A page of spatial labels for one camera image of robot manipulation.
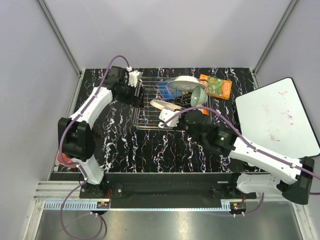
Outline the green ceramic bowl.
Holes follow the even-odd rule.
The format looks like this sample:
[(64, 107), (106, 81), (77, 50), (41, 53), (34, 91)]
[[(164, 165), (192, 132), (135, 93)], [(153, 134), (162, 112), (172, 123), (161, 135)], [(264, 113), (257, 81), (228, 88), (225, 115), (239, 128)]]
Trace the green ceramic bowl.
[(190, 105), (196, 107), (197, 105), (205, 104), (207, 101), (208, 95), (206, 91), (200, 86), (195, 87), (191, 94)]

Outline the pink cream floral plate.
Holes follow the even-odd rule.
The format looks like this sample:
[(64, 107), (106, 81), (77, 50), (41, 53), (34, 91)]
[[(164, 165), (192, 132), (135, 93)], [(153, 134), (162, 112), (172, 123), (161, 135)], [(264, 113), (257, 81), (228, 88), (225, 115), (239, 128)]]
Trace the pink cream floral plate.
[(175, 111), (181, 111), (183, 109), (183, 107), (181, 107), (181, 106), (178, 106), (176, 104), (166, 102), (163, 100), (159, 100), (159, 99), (152, 99), (149, 103), (151, 106), (153, 106), (159, 110), (167, 109), (167, 110), (175, 112)]

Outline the white paper plate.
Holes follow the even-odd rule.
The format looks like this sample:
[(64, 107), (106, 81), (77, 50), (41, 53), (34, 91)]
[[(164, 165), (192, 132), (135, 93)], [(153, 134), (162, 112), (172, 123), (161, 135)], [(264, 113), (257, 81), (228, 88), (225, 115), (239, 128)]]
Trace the white paper plate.
[(203, 90), (206, 86), (193, 76), (178, 76), (174, 80), (167, 83), (167, 86), (171, 89), (182, 91), (182, 92), (192, 92), (196, 87), (200, 87)]

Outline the metal wire dish rack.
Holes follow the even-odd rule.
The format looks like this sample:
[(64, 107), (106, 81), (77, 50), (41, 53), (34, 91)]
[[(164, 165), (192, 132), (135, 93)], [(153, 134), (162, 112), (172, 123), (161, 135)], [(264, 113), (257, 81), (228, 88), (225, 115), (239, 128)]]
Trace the metal wire dish rack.
[[(137, 108), (134, 110), (132, 116), (132, 122), (137, 129), (142, 130), (175, 130), (175, 127), (158, 127), (160, 123), (159, 115), (161, 110), (150, 105), (150, 101), (153, 99), (169, 102), (175, 105), (182, 107), (182, 112), (185, 109), (191, 108), (191, 95), (190, 91), (181, 91), (183, 96), (171, 99), (164, 100), (162, 95), (157, 89), (156, 83), (158, 82), (169, 82), (174, 80), (176, 77), (143, 77), (142, 85), (144, 88), (144, 107)], [(209, 97), (207, 97), (207, 102), (202, 104), (202, 106), (209, 106)]]

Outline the orange bowl white inside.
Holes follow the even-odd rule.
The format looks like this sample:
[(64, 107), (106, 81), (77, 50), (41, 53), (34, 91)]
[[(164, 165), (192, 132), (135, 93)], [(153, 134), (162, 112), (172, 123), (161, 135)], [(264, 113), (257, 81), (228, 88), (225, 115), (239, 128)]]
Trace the orange bowl white inside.
[(207, 116), (209, 115), (209, 111), (207, 109), (203, 108), (202, 105), (197, 105), (196, 107), (197, 107), (197, 110), (202, 112), (204, 115), (207, 115)]

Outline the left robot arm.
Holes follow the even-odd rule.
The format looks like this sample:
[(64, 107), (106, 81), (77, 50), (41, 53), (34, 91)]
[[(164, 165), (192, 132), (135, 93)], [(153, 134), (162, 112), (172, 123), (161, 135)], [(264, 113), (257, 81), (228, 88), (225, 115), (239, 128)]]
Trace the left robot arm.
[(142, 108), (144, 88), (142, 74), (130, 67), (112, 66), (100, 85), (94, 87), (88, 99), (70, 117), (58, 121), (58, 150), (61, 163), (76, 166), (84, 181), (91, 184), (90, 192), (97, 198), (108, 193), (108, 186), (102, 182), (104, 172), (95, 159), (96, 142), (93, 125), (102, 111), (112, 101)]

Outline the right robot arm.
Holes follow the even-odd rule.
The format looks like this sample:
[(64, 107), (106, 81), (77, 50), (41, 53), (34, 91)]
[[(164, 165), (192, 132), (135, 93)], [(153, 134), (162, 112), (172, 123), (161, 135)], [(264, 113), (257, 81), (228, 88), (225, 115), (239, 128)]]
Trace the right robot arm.
[(245, 138), (227, 120), (228, 125), (217, 126), (208, 115), (191, 107), (177, 111), (177, 119), (191, 136), (212, 155), (230, 157), (256, 166), (266, 174), (240, 173), (227, 185), (228, 195), (239, 198), (244, 193), (280, 194), (286, 200), (307, 205), (311, 194), (315, 161), (311, 157), (290, 158)]

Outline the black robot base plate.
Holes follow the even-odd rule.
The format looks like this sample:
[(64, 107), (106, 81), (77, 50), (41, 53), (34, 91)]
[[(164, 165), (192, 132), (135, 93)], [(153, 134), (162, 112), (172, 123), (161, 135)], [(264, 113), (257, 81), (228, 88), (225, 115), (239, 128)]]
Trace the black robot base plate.
[(200, 211), (246, 198), (283, 200), (280, 180), (267, 173), (107, 173), (102, 186), (79, 186), (78, 173), (54, 173), (50, 197), (69, 201), (110, 200), (113, 210)]

